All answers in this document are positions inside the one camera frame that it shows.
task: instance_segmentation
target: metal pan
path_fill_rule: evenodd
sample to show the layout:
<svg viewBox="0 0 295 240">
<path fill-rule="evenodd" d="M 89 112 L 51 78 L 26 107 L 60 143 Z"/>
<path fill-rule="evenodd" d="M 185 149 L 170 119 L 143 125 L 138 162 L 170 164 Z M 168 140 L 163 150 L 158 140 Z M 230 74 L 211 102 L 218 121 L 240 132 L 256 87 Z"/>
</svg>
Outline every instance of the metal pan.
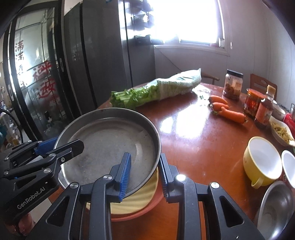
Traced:
<svg viewBox="0 0 295 240">
<path fill-rule="evenodd" d="M 54 148 L 75 139 L 84 142 L 82 154 L 61 165 L 58 180 L 63 188 L 77 181 L 94 182 L 119 164 L 124 152 L 131 154 L 126 197 L 140 189 L 155 171 L 161 154 L 156 127 L 142 114 L 123 108 L 94 110 L 70 123 Z"/>
</svg>

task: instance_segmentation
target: orange carrot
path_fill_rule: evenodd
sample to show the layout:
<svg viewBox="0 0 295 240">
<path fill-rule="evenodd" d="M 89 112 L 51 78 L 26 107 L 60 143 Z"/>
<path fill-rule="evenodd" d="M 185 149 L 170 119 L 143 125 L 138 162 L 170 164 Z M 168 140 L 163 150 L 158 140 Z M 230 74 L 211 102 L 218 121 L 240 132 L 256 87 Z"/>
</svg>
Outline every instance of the orange carrot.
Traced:
<svg viewBox="0 0 295 240">
<path fill-rule="evenodd" d="M 227 105 L 227 101 L 226 101 L 226 100 L 224 100 L 222 97 L 220 97 L 220 96 L 216 96 L 216 95 L 211 95 L 211 96 L 209 97 L 209 102 L 210 102 L 210 103 L 215 103 L 215 102 L 218 102 L 218 103 L 224 103 L 224 104 Z"/>
<path fill-rule="evenodd" d="M 246 121 L 245 114 L 230 111 L 224 107 L 221 107 L 221 111 L 219 111 L 218 114 L 237 123 L 244 123 Z"/>
<path fill-rule="evenodd" d="M 212 109 L 216 112 L 221 111 L 221 107 L 229 109 L 229 106 L 224 103 L 215 102 L 215 103 L 212 103 L 211 106 L 212 106 Z"/>
</svg>

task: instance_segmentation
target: glass jar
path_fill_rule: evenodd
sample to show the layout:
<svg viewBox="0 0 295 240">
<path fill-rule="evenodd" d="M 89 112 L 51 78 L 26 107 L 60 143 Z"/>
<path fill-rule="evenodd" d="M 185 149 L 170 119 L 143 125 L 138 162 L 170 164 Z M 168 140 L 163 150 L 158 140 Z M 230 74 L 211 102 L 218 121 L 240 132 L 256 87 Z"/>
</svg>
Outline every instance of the glass jar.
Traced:
<svg viewBox="0 0 295 240">
<path fill-rule="evenodd" d="M 247 88 L 247 98 L 244 105 L 244 113 L 255 118 L 259 103 L 265 98 L 265 94 L 251 88 Z"/>
<path fill-rule="evenodd" d="M 225 83 L 222 94 L 229 99 L 239 100 L 242 84 L 243 74 L 232 70 L 227 70 L 225 75 Z"/>
</svg>

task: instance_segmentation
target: window sill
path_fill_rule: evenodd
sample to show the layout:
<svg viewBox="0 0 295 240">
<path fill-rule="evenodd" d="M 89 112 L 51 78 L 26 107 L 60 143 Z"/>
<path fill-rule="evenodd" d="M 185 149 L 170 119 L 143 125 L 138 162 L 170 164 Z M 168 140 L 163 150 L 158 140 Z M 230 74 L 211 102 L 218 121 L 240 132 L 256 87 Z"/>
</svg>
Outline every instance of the window sill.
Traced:
<svg viewBox="0 0 295 240">
<path fill-rule="evenodd" d="M 214 52 L 217 54 L 222 54 L 229 56 L 230 53 L 224 48 L 216 48 L 212 46 L 206 46 L 201 44 L 193 44 L 193 43 L 166 43 L 163 45 L 154 45 L 155 48 L 186 48 L 186 49 L 196 49 L 208 52 Z"/>
</svg>

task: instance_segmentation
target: wooden table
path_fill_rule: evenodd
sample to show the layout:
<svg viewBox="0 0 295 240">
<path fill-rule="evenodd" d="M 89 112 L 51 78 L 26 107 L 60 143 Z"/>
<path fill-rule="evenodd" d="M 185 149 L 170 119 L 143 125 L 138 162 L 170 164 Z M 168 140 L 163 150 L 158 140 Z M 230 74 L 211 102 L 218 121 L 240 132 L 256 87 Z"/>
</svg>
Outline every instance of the wooden table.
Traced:
<svg viewBox="0 0 295 240">
<path fill-rule="evenodd" d="M 197 183 L 218 182 L 253 220 L 267 187 L 251 187 L 243 168 L 243 153 L 253 136 L 268 139 L 279 151 L 285 149 L 269 129 L 259 130 L 252 119 L 243 125 L 219 116 L 208 108 L 210 95 L 222 95 L 223 88 L 201 83 L 193 92 L 147 103 L 137 108 L 156 126 L 162 152 L 179 173 Z M 243 111 L 246 95 L 238 102 L 227 99 L 231 110 Z M 111 107 L 109 101 L 100 108 Z M 59 191 L 51 197 L 54 200 Z M 150 212 L 136 219 L 112 223 L 114 240 L 175 239 L 178 204 L 163 198 Z"/>
</svg>

